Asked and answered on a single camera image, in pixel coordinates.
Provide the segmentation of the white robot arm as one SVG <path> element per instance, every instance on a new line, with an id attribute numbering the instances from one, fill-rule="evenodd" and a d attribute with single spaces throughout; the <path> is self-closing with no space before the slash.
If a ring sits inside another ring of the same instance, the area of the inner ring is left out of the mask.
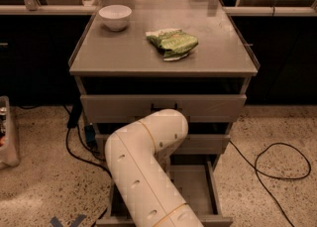
<path id="1" fill-rule="evenodd" d="M 156 159 L 187 133 L 183 114 L 163 109 L 107 139 L 106 162 L 136 227 L 203 227 Z"/>

